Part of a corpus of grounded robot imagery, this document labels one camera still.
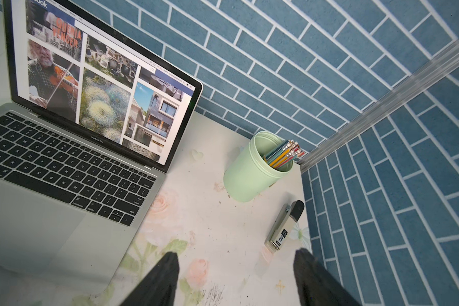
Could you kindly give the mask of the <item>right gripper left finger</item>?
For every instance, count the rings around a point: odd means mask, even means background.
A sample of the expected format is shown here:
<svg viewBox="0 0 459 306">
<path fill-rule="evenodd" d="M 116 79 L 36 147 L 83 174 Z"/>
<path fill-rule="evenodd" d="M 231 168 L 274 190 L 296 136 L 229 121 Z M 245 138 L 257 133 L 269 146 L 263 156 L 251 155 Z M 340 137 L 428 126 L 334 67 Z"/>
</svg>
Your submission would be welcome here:
<svg viewBox="0 0 459 306">
<path fill-rule="evenodd" d="M 176 252 L 167 252 L 121 305 L 174 305 L 180 266 Z"/>
</svg>

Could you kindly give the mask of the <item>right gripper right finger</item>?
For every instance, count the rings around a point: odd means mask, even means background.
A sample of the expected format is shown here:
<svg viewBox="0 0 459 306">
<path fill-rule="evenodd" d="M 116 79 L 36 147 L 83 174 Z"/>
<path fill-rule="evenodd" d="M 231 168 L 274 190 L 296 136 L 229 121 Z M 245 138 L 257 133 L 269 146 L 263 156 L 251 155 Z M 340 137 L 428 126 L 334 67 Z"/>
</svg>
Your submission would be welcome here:
<svg viewBox="0 0 459 306">
<path fill-rule="evenodd" d="M 307 249 L 295 252 L 293 271 L 301 305 L 360 305 Z"/>
</svg>

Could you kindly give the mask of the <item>silver laptop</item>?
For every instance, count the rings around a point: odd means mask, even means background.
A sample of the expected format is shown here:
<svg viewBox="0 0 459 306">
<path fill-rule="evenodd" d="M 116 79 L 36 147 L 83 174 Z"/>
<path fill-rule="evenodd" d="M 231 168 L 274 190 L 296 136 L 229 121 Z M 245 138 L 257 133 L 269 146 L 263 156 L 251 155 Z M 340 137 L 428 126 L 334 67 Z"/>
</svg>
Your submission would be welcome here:
<svg viewBox="0 0 459 306">
<path fill-rule="evenodd" d="M 0 267 L 105 288 L 203 85 L 70 1 L 4 1 Z"/>
</svg>

